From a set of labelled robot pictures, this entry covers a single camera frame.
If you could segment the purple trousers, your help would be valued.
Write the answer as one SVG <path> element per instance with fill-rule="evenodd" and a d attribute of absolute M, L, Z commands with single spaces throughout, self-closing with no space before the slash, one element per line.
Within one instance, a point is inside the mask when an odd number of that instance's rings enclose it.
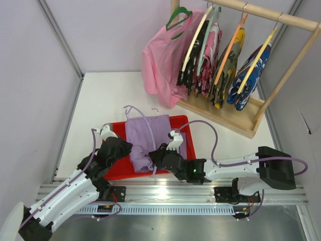
<path fill-rule="evenodd" d="M 129 118 L 125 122 L 126 141 L 133 144 L 130 161 L 135 173 L 154 170 L 149 152 L 157 150 L 161 144 L 171 140 L 168 133 L 172 130 L 168 115 Z"/>

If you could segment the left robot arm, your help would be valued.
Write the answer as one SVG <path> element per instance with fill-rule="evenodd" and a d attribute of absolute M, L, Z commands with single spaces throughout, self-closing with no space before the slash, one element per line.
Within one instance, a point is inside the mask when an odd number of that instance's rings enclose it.
<path fill-rule="evenodd" d="M 118 137 L 108 137 L 100 148 L 94 147 L 72 175 L 54 191 L 31 207 L 24 208 L 18 231 L 21 238 L 49 240 L 62 223 L 91 203 L 106 203 L 109 208 L 117 206 L 122 210 L 104 176 L 118 160 L 127 157 L 131 149 L 131 143 Z"/>

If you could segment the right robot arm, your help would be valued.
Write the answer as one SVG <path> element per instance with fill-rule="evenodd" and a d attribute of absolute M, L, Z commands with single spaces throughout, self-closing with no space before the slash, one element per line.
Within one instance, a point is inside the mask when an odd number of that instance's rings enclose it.
<path fill-rule="evenodd" d="M 166 169 L 180 181 L 202 185 L 231 179 L 233 195 L 252 196 L 264 189 L 296 188 L 291 156 L 266 146 L 258 147 L 253 154 L 217 163 L 210 159 L 187 160 L 177 151 L 168 150 L 165 144 L 148 155 L 153 164 Z"/>

